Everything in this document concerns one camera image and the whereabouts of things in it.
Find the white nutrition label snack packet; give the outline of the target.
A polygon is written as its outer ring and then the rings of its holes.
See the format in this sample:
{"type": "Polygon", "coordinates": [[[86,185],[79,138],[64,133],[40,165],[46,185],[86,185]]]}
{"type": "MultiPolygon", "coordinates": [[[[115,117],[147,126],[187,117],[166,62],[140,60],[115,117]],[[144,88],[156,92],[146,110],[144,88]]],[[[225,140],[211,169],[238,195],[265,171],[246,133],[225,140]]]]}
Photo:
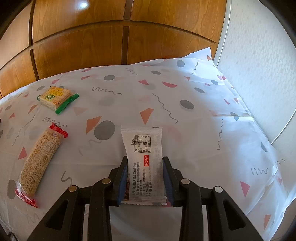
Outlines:
{"type": "Polygon", "coordinates": [[[125,204],[165,205],[162,128],[121,128],[128,168],[125,204]]]}

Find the rice bar red ends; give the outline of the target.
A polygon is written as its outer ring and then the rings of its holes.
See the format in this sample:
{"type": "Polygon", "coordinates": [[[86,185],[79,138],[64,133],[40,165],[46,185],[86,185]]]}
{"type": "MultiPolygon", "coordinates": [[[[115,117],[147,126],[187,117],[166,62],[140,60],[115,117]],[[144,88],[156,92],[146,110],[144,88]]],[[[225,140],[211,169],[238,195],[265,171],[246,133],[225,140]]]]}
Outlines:
{"type": "Polygon", "coordinates": [[[35,198],[38,186],[55,152],[67,137],[68,133],[65,130],[51,123],[36,141],[23,164],[15,188],[17,197],[26,204],[38,208],[35,198]]]}

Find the yellow cracker packet green ends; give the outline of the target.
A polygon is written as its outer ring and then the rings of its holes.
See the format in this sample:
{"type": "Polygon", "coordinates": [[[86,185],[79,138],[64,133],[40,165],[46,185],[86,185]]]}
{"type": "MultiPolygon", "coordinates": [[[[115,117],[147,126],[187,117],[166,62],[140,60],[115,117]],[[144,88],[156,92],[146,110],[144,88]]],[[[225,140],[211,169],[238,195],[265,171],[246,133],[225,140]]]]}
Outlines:
{"type": "Polygon", "coordinates": [[[56,86],[51,86],[47,91],[37,97],[37,100],[44,106],[61,114],[67,106],[79,98],[79,94],[56,86]]]}

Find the patterned white tablecloth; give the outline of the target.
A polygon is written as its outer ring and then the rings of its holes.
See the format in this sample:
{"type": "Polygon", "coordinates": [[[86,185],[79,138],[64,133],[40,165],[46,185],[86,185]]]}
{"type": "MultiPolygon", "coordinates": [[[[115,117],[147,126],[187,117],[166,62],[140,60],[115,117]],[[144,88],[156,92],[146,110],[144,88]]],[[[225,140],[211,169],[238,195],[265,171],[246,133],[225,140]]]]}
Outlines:
{"type": "Polygon", "coordinates": [[[162,128],[162,154],[197,185],[221,186],[264,240],[295,199],[295,165],[268,141],[208,49],[183,58],[78,69],[1,99],[1,224],[26,240],[70,185],[106,177],[126,154],[121,128],[162,128]],[[59,115],[37,97],[51,86],[79,94],[59,115]],[[68,133],[36,193],[15,187],[37,139],[51,123],[68,133]]]}

